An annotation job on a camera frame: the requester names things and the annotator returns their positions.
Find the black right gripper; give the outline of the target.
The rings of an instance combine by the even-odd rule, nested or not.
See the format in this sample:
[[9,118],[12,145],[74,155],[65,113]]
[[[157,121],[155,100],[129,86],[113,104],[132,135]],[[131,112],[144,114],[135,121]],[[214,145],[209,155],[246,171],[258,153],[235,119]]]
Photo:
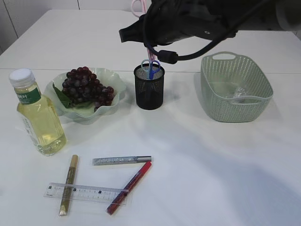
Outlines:
[[147,41],[165,46],[190,37],[214,40],[232,20],[235,0],[154,0],[148,13],[119,31],[121,42],[143,41],[143,21],[147,20]]

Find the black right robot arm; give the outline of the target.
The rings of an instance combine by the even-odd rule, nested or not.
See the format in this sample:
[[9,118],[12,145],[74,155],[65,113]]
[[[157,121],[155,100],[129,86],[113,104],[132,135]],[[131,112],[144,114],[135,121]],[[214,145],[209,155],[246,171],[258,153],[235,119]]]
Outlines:
[[[165,46],[190,37],[213,40],[261,3],[260,0],[153,0],[146,15],[120,29],[121,42]],[[299,31],[301,2],[270,0],[238,28],[243,31]]]

